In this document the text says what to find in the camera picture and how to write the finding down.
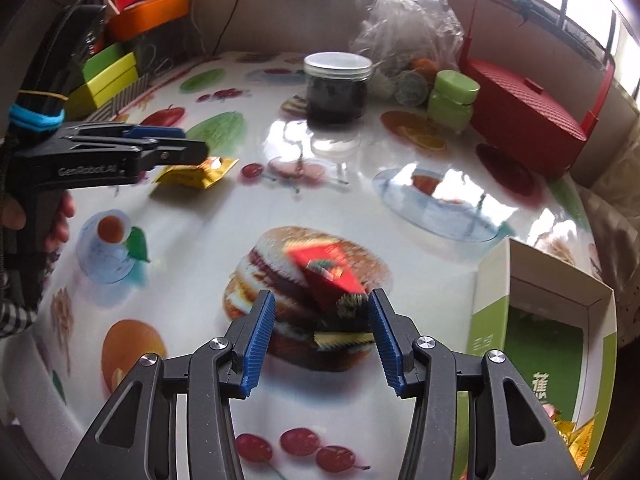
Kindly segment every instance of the red basket handle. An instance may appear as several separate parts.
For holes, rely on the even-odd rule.
[[[469,20],[468,33],[465,36],[465,41],[462,44],[462,49],[460,50],[460,68],[462,70],[464,70],[465,65],[468,63],[469,50],[471,49],[471,31],[476,20],[476,9],[478,8],[479,1],[480,0],[474,1],[474,8],[471,11],[471,19]],[[582,119],[582,123],[580,124],[580,127],[587,138],[589,138],[593,129],[598,123],[598,115],[600,114],[600,111],[604,106],[604,101],[606,101],[607,95],[609,94],[609,89],[611,88],[615,71],[616,63],[614,62],[611,54],[607,54],[607,67],[604,79],[602,80],[602,84],[600,85],[600,90],[598,91],[598,95],[596,97],[596,102],[594,103],[591,110],[589,110],[584,116],[584,118]]]

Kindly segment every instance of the hamburger print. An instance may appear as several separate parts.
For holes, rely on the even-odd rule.
[[[375,254],[343,238],[314,229],[285,226],[265,232],[240,260],[226,286],[223,306],[231,319],[245,316],[258,293],[269,289],[276,298],[276,322],[269,353],[309,370],[344,372],[371,350],[368,326],[352,317],[320,307],[300,268],[284,252],[296,240],[331,237],[368,293],[391,286],[391,272]]]

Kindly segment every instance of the green and white box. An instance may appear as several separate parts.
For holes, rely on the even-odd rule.
[[[602,438],[616,370],[613,291],[563,261],[505,238],[478,267],[467,352],[504,350],[543,404]]]

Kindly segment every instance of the yellow box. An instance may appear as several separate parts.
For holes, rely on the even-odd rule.
[[[83,119],[138,80],[136,57],[127,54],[76,89],[65,103],[66,119]]]

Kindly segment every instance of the green jar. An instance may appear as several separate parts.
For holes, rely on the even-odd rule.
[[[427,105],[427,117],[457,134],[469,124],[474,114],[472,103],[478,97],[480,85],[455,70],[438,72]]]

